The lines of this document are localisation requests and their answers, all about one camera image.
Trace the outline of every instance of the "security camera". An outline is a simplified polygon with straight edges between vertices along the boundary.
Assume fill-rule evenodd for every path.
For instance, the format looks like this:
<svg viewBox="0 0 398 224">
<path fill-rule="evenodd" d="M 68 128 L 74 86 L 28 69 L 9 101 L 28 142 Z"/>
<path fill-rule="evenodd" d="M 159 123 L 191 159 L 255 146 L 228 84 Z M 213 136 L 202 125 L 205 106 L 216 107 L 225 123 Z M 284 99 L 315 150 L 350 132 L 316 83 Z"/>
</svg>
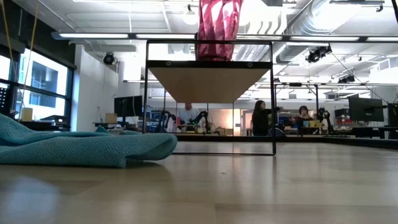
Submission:
<svg viewBox="0 0 398 224">
<path fill-rule="evenodd" d="M 105 65 L 114 65 L 118 62 L 118 59 L 113 56 L 113 52 L 107 52 L 104 57 Z"/>
</svg>

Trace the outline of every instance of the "black cable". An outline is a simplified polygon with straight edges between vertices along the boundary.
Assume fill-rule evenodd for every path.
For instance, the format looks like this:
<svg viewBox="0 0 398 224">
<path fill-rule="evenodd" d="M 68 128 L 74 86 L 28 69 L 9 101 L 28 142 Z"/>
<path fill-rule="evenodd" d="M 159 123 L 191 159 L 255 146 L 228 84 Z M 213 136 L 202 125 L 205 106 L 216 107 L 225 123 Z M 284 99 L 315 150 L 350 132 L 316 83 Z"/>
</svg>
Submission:
<svg viewBox="0 0 398 224">
<path fill-rule="evenodd" d="M 372 89 L 370 89 L 365 83 L 363 83 L 360 79 L 358 79 L 346 66 L 344 66 L 344 64 L 336 57 L 336 55 L 334 55 L 333 53 L 331 53 L 331 54 L 334 56 L 334 58 L 336 58 L 336 60 L 341 64 L 341 66 L 343 66 L 349 72 L 350 75 L 352 75 L 361 84 L 363 84 L 370 92 L 372 92 L 374 95 L 376 95 L 378 98 L 380 98 L 382 101 L 384 101 L 388 105 L 388 101 L 383 99 L 381 96 L 379 96 L 377 93 L 375 93 Z M 385 116 L 383 116 L 383 117 L 384 117 L 384 121 L 387 121 L 387 123 L 389 123 L 389 120 Z"/>
</svg>

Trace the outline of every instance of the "yellow rope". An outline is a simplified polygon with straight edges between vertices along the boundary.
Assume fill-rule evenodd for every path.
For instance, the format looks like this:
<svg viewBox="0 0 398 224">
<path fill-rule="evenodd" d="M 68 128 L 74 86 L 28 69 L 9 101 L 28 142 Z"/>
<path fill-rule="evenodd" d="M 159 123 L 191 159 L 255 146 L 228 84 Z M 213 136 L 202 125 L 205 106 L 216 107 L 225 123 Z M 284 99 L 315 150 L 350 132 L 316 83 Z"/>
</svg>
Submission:
<svg viewBox="0 0 398 224">
<path fill-rule="evenodd" d="M 8 32 L 6 8 L 4 6 L 4 0 L 1 0 L 1 2 L 2 2 L 2 4 L 1 4 L 2 16 L 3 16 L 3 19 L 4 19 L 4 25 L 5 25 L 5 28 L 6 28 L 6 37 L 7 37 L 8 49 L 9 49 L 10 58 L 11 58 L 11 65 L 12 65 L 12 69 L 14 71 L 14 75 L 15 75 L 15 77 L 17 77 L 17 68 L 16 68 L 16 66 L 14 64 L 14 57 L 12 56 L 11 40 L 10 40 L 10 35 L 9 35 L 9 32 Z M 38 13 L 39 13 L 39 0 L 36 1 L 35 22 L 34 22 L 34 25 L 33 25 L 32 40 L 30 42 L 30 52 L 29 52 L 29 58 L 28 58 L 28 64 L 27 64 L 27 71 L 29 71 L 30 56 L 32 55 L 33 45 L 34 45 L 34 41 L 35 41 L 35 33 L 36 33 L 37 15 L 38 15 Z M 25 95 L 25 89 L 26 89 L 26 80 L 27 80 L 27 75 L 25 76 L 24 89 L 22 91 L 21 109 L 19 111 L 18 120 L 20 120 L 20 118 L 21 118 L 22 107 L 24 105 L 24 95 Z"/>
</svg>

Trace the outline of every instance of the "overhead rail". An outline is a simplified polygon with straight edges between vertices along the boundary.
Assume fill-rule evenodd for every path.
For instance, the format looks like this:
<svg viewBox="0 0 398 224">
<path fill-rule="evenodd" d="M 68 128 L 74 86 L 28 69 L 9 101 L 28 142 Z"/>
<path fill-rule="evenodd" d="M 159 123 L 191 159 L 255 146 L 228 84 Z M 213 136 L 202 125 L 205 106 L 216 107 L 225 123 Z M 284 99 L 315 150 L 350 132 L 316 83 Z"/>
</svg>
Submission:
<svg viewBox="0 0 398 224">
<path fill-rule="evenodd" d="M 53 32 L 56 40 L 168 40 L 169 44 L 186 40 L 192 43 L 195 34 L 170 34 L 170 33 L 92 33 L 92 32 Z M 237 41 L 273 41 L 273 42 L 308 42 L 311 43 L 398 43 L 398 36 L 393 35 L 254 35 L 238 34 Z"/>
</svg>

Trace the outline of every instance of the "cardboard box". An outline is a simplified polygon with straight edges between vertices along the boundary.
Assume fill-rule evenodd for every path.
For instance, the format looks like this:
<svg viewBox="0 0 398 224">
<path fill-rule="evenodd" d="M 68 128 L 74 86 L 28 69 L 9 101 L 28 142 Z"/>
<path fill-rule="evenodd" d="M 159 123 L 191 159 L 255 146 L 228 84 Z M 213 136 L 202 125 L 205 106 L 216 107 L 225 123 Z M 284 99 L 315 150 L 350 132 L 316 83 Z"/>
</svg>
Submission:
<svg viewBox="0 0 398 224">
<path fill-rule="evenodd" d="M 105 114 L 105 123 L 106 124 L 116 124 L 118 122 L 118 115 L 115 113 L 106 113 Z"/>
<path fill-rule="evenodd" d="M 233 135 L 233 133 L 234 133 L 234 130 L 232 128 L 225 129 L 225 135 L 231 136 L 231 135 Z"/>
<path fill-rule="evenodd" d="M 216 128 L 216 131 L 218 131 L 220 133 L 220 136 L 225 135 L 225 128 Z"/>
<path fill-rule="evenodd" d="M 33 108 L 23 108 L 21 113 L 21 120 L 32 121 Z"/>
</svg>

